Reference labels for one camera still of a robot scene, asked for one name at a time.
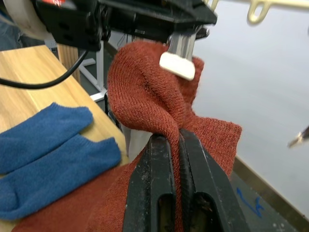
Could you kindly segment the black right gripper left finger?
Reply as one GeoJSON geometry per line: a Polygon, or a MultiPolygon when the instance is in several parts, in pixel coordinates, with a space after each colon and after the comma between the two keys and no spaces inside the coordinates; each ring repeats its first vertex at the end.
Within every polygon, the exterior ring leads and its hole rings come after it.
{"type": "Polygon", "coordinates": [[[129,181],[125,232],[172,232],[176,190],[168,140],[152,135],[129,181]]]}

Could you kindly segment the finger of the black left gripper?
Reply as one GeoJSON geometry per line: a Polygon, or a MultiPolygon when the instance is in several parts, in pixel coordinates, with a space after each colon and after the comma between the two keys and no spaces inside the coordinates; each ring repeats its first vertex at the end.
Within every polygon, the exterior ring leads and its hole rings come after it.
{"type": "Polygon", "coordinates": [[[165,43],[173,33],[173,25],[167,21],[145,15],[112,15],[111,30],[165,43]]]}
{"type": "Polygon", "coordinates": [[[175,24],[217,23],[217,15],[202,0],[135,0],[134,6],[153,18],[175,24]]]}

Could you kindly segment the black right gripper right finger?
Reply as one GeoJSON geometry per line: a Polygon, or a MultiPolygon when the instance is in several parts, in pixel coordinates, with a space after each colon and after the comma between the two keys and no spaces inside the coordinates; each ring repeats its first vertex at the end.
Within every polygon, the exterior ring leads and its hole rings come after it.
{"type": "Polygon", "coordinates": [[[185,232],[248,232],[228,176],[197,136],[180,131],[179,162],[185,232]]]}

